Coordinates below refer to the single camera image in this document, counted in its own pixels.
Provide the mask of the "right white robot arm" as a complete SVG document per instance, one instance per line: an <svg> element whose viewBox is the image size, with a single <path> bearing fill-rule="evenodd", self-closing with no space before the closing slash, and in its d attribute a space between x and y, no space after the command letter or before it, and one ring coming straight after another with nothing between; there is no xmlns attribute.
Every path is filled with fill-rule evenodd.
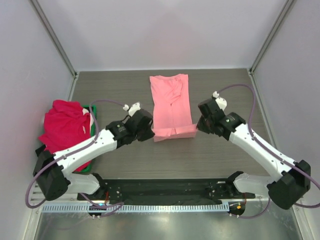
<svg viewBox="0 0 320 240"><path fill-rule="evenodd" d="M231 198L242 193L266 196L278 207L288 210L310 190L311 181L307 178L311 174L310 165L304 160L296 162L273 148L255 134L238 114L225 114L226 106L227 102L220 97L199 103L201 116L197 129L223 137L240 147L269 174L256 176L238 171L228 178L226 194Z"/></svg>

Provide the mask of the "pink t shirt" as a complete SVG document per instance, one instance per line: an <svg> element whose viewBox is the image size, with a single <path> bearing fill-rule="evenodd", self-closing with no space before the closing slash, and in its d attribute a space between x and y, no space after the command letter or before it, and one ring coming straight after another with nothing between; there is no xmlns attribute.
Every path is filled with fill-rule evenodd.
<svg viewBox="0 0 320 240"><path fill-rule="evenodd" d="M154 141L194 138L197 129L191 115L189 76L157 75L150 76L149 81L154 103Z"/></svg>

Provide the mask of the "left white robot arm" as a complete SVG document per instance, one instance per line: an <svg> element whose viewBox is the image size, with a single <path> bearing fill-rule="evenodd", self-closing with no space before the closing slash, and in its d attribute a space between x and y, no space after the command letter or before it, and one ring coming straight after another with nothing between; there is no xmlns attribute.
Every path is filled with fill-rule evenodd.
<svg viewBox="0 0 320 240"><path fill-rule="evenodd" d="M133 141L144 142L154 137L153 116L144 109L130 111L123 120L112 121L95 136L70 148L37 154L33 171L35 181L46 201L64 194L87 194L100 200L107 192L95 174L76 174L75 170L94 158L112 152Z"/></svg>

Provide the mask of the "red t shirt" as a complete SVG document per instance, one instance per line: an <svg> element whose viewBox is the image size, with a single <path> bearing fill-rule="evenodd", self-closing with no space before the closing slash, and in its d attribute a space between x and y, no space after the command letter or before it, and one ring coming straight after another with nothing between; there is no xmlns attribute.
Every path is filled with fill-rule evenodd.
<svg viewBox="0 0 320 240"><path fill-rule="evenodd" d="M52 108L44 115L44 133L38 137L46 145L46 150L53 154L93 136L93 126L91 133L84 134L83 123L86 117L83 115L83 108L77 101L57 99L52 102Z"/></svg>

